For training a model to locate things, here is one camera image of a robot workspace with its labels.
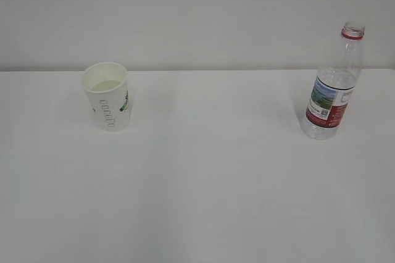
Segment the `white table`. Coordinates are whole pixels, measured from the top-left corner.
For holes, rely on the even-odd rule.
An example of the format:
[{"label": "white table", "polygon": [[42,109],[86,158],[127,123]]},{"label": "white table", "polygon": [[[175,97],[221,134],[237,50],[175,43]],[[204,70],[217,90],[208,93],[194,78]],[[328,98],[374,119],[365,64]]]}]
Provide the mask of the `white table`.
[{"label": "white table", "polygon": [[1,262],[395,262],[395,71],[328,141],[296,115],[315,74],[130,72],[106,133],[81,72],[0,73]]}]

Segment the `landscape image on label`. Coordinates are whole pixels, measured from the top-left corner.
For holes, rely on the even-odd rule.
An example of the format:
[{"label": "landscape image on label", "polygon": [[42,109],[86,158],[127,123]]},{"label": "landscape image on label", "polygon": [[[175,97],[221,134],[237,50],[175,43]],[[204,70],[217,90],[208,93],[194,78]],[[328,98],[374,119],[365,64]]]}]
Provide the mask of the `landscape image on label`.
[{"label": "landscape image on label", "polygon": [[330,110],[337,92],[324,86],[318,79],[315,81],[311,100],[323,109]]}]

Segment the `white paper cup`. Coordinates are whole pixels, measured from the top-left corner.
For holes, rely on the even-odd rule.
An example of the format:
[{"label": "white paper cup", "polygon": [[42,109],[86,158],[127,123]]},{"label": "white paper cup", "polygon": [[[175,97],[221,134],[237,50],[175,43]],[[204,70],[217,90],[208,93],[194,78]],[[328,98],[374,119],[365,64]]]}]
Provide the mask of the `white paper cup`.
[{"label": "white paper cup", "polygon": [[[131,97],[128,93],[128,71],[120,64],[101,62],[88,67],[81,79],[92,105],[93,117],[109,132],[126,128],[130,121]],[[115,85],[97,90],[101,83]]]}]

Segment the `clear plastic bottle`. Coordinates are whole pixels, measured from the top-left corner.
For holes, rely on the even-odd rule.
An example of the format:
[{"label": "clear plastic bottle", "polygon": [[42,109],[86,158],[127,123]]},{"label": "clear plastic bottle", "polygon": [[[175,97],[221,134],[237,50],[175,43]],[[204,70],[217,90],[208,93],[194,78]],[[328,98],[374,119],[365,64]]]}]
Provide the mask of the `clear plastic bottle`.
[{"label": "clear plastic bottle", "polygon": [[363,25],[346,22],[330,63],[320,66],[301,122],[310,137],[326,140],[335,135],[362,69],[364,33]]}]

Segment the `bottle label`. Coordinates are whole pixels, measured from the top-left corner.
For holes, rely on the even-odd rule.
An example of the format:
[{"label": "bottle label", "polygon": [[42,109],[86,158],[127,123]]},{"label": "bottle label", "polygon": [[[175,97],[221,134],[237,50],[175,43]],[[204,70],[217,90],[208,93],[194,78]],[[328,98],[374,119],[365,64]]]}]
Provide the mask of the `bottle label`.
[{"label": "bottle label", "polygon": [[353,88],[337,89],[315,80],[306,116],[314,124],[333,128],[340,124]]}]

